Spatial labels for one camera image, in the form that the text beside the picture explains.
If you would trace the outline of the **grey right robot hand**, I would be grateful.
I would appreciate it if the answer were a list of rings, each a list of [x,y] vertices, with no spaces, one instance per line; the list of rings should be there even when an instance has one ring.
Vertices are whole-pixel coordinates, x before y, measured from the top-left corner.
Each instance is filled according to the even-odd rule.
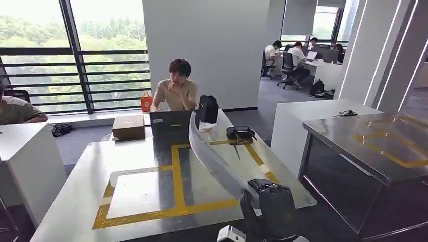
[[[298,238],[296,208],[289,187],[253,179],[241,190],[239,203],[248,235],[255,241],[293,241]]]

